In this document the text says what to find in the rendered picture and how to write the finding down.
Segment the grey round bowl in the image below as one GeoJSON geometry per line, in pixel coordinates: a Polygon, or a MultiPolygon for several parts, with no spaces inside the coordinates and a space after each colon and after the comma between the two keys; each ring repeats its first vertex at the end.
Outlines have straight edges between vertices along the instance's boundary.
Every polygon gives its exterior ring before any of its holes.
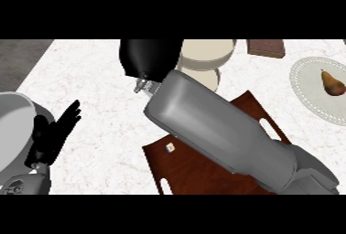
{"type": "Polygon", "coordinates": [[[44,115],[49,122],[55,120],[49,110],[24,94],[15,91],[0,92],[0,172],[32,144],[38,115],[44,115]]]}

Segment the white round plate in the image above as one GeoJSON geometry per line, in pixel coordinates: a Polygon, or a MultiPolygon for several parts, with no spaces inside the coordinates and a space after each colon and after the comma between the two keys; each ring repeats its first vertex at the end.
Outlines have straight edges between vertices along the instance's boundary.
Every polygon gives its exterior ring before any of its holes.
{"type": "Polygon", "coordinates": [[[299,59],[290,72],[292,88],[307,108],[329,122],[346,126],[346,92],[332,96],[323,85],[323,72],[346,85],[346,65],[330,58],[299,59]]]}

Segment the brown rectangular block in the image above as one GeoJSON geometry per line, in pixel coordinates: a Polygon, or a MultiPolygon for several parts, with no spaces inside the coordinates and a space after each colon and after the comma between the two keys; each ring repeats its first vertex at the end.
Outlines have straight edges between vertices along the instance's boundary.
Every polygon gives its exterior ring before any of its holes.
{"type": "Polygon", "coordinates": [[[283,39],[248,39],[248,53],[270,58],[283,59],[286,47],[283,39]]]}

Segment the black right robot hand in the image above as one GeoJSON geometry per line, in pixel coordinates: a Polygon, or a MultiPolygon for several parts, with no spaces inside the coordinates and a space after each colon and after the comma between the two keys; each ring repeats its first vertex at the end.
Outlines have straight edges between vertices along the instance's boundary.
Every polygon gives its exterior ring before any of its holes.
{"type": "Polygon", "coordinates": [[[183,39],[122,39],[119,60],[129,77],[162,82],[177,68],[183,39]]]}

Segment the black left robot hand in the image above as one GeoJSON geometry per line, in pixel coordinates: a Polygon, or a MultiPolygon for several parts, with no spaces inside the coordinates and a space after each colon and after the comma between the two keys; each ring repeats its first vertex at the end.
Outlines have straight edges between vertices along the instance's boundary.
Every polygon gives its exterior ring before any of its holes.
{"type": "Polygon", "coordinates": [[[36,116],[32,134],[35,143],[24,161],[27,167],[33,168],[38,163],[55,163],[73,128],[82,119],[81,112],[81,101],[76,100],[57,121],[49,122],[42,114],[36,116]]]}

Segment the cream tiered basket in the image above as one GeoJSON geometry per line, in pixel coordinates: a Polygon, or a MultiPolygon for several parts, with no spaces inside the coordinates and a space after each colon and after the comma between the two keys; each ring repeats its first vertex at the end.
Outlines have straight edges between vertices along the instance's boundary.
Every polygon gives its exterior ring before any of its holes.
{"type": "Polygon", "coordinates": [[[236,39],[186,39],[177,70],[190,75],[212,91],[221,82],[220,68],[228,63],[236,39]]]}

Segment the brown pear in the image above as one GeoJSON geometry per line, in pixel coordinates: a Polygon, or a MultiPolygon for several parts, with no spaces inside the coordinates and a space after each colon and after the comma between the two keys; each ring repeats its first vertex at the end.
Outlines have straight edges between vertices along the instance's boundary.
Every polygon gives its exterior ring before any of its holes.
{"type": "Polygon", "coordinates": [[[323,86],[325,91],[332,96],[341,96],[346,93],[346,84],[338,80],[332,74],[325,70],[323,71],[323,86]]]}

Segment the brown wooden tray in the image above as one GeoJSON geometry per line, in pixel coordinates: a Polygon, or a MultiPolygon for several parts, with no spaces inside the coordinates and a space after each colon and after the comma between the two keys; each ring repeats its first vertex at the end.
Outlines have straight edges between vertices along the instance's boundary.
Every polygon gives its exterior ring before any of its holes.
{"type": "MultiPolygon", "coordinates": [[[[251,92],[230,103],[259,122],[271,118],[251,92]]],[[[290,144],[289,139],[280,142],[290,144]]],[[[172,134],[147,145],[144,151],[154,179],[169,182],[175,194],[274,194],[254,176],[231,173],[172,134]],[[172,153],[166,150],[169,143],[177,147],[172,153]]]]}

